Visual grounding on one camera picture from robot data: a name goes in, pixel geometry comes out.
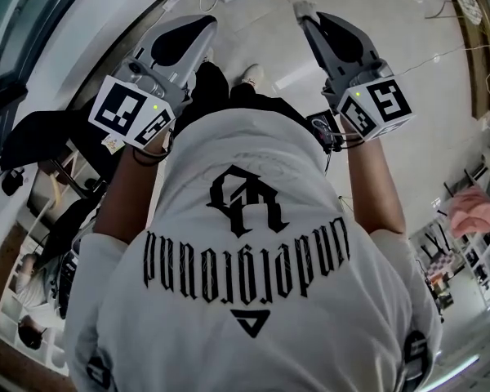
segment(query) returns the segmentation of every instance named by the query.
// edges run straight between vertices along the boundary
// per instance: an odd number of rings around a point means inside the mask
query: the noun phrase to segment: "white sneaker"
[[[213,63],[213,60],[214,60],[214,50],[212,49],[212,47],[209,47],[209,49],[207,50],[207,54],[205,54],[205,56],[203,57],[202,62]]]
[[[254,90],[257,90],[257,88],[261,85],[264,76],[265,71],[263,70],[263,67],[259,64],[254,64],[245,70],[245,73],[243,73],[242,82],[250,84],[254,87]]]

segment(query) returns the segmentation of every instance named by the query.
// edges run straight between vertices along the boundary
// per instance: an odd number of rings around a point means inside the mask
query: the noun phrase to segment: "white t-shirt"
[[[92,356],[110,390],[371,392],[394,389],[412,329],[432,357],[439,316],[408,245],[345,216],[324,168],[275,112],[184,129],[153,224],[129,246],[82,241],[65,328],[78,389],[103,390]]]
[[[58,259],[51,260],[34,277],[18,273],[15,292],[35,323],[46,328],[63,329],[64,320],[57,314],[56,301],[51,297],[51,282],[57,274],[58,264]]]

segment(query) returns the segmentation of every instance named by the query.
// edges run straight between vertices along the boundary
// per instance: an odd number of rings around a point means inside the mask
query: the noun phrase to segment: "black pants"
[[[177,136],[188,125],[198,119],[220,110],[245,108],[277,112],[302,125],[308,131],[311,127],[299,113],[285,100],[257,95],[254,87],[241,83],[230,91],[229,84],[221,70],[213,63],[204,62],[196,73],[196,87],[192,94],[193,102],[176,120],[174,135]]]

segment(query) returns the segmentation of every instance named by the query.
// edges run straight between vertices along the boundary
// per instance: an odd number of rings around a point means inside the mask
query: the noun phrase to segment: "triangle logo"
[[[230,310],[230,312],[252,338],[256,338],[270,315],[269,310]]]

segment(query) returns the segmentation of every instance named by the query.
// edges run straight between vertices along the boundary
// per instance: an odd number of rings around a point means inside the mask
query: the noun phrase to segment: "tiled floor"
[[[215,61],[235,80],[251,63],[266,72],[261,91],[287,100],[302,114],[327,108],[320,95],[325,75],[318,67],[292,12],[297,0],[234,0],[218,3]],[[457,20],[425,20],[443,0],[309,0],[319,10],[344,17],[371,37],[395,74],[462,46]],[[213,0],[202,0],[203,8]],[[184,0],[164,20],[199,13],[198,0]],[[444,196],[443,182],[476,164],[483,143],[481,125],[470,114],[470,82],[464,51],[442,56],[404,75],[417,117],[383,137],[410,232],[432,216],[430,203]],[[346,156],[334,154],[328,179],[350,196]]]

